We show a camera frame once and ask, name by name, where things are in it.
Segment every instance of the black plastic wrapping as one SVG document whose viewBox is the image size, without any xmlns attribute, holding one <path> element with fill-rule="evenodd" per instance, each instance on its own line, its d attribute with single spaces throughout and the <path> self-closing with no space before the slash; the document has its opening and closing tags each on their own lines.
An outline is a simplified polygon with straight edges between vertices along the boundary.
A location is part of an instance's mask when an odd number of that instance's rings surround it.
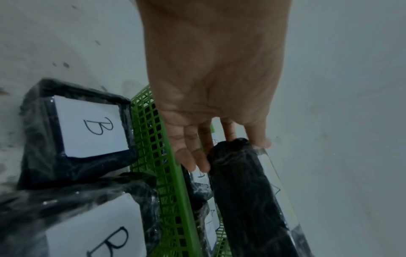
<svg viewBox="0 0 406 257">
<path fill-rule="evenodd" d="M 64 188 L 16 191 L 0 196 L 0 256 L 48 257 L 45 231 L 125 193 L 139 204 L 147 253 L 159 244 L 156 178 L 147 174 L 102 178 Z"/>
<path fill-rule="evenodd" d="M 246 139 L 220 142 L 209 153 L 210 179 L 233 257 L 312 257 L 299 223 L 289 227 L 258 154 Z M 287 215 L 294 215 L 288 208 Z"/>
<path fill-rule="evenodd" d="M 117 105 L 128 150 L 87 158 L 70 158 L 64 152 L 54 96 Z M 42 79 L 24 97 L 21 105 L 26 145 L 19 189 L 46 188 L 98 178 L 137 160 L 130 100 L 71 83 Z"/>
<path fill-rule="evenodd" d="M 198 167 L 196 167 L 196 169 L 197 170 L 195 170 L 194 172 L 191 173 L 191 172 L 188 172 L 182 166 L 183 176 L 185 178 L 185 183 L 186 183 L 186 189 L 189 194 L 189 199 L 192 203 L 192 207 L 193 207 L 193 202 L 196 202 L 196 201 L 205 202 L 213 197 L 213 191 L 211 190 L 208 174 L 202 173 L 201 171 L 199 171 Z M 201 181 L 203 181 L 203 182 L 195 181 L 194 176 L 201 178 Z"/>
<path fill-rule="evenodd" d="M 214 256 L 217 246 L 217 235 L 209 204 L 202 202 L 201 207 L 193 211 L 193 215 L 195 217 L 203 257 L 212 257 Z"/>
</svg>

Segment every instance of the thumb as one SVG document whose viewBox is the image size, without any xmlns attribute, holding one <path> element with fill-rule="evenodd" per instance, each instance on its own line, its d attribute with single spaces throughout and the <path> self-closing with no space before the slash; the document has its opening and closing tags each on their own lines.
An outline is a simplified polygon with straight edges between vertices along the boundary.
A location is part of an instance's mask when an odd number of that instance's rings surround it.
<svg viewBox="0 0 406 257">
<path fill-rule="evenodd" d="M 250 144 L 261 148 L 270 148 L 271 141 L 266 138 L 266 119 L 244 126 Z"/>
</svg>

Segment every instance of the finger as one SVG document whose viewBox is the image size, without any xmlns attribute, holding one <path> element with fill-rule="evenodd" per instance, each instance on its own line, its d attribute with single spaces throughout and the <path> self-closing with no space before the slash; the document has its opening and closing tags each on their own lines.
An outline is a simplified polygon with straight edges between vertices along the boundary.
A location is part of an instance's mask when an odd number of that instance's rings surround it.
<svg viewBox="0 0 406 257">
<path fill-rule="evenodd" d="M 224 136 L 226 141 L 233 141 L 237 138 L 234 122 L 230 118 L 221 118 L 221 125 L 223 126 Z"/>
<path fill-rule="evenodd" d="M 164 122 L 164 125 L 175 158 L 185 167 L 185 169 L 188 171 L 194 171 L 196 168 L 196 162 L 186 147 L 184 127 L 173 126 L 166 122 Z"/>
<path fill-rule="evenodd" d="M 271 141 L 266 138 L 266 120 L 261 120 L 257 123 L 246 125 L 245 132 L 247 133 L 248 140 L 252 145 L 261 148 L 270 148 Z"/>
<path fill-rule="evenodd" d="M 184 128 L 186 147 L 191 152 L 195 159 L 196 165 L 201 172 L 209 172 L 210 164 L 207 161 L 207 157 L 204 154 L 198 137 L 197 126 L 187 126 Z"/>
<path fill-rule="evenodd" d="M 203 150 L 206 154 L 214 147 L 213 138 L 211 137 L 211 120 L 199 124 L 198 132 L 200 142 L 202 143 Z"/>
</svg>

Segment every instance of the green basket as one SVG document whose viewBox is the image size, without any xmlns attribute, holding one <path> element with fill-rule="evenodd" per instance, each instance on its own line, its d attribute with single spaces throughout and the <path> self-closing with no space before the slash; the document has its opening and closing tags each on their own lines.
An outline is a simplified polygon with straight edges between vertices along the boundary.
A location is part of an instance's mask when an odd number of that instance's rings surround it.
<svg viewBox="0 0 406 257">
<path fill-rule="evenodd" d="M 149 86 L 132 101 L 132 121 L 139 159 L 131 171 L 157 177 L 163 236 L 154 257 L 202 257 L 199 237 L 181 166 L 170 149 Z M 231 257 L 224 227 L 217 231 L 217 257 Z"/>
</svg>

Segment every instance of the floor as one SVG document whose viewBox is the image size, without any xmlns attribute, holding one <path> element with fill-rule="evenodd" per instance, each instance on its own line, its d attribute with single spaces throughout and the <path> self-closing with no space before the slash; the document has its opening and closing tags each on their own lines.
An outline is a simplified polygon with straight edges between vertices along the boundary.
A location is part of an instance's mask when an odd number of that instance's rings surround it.
<svg viewBox="0 0 406 257">
<path fill-rule="evenodd" d="M 403 0 L 294 1 L 268 154 L 316 257 L 404 255 L 405 11 Z M 6 192 L 24 145 L 19 106 L 42 77 L 129 98 L 148 79 L 128 0 L 4 0 L 0 35 Z"/>
</svg>

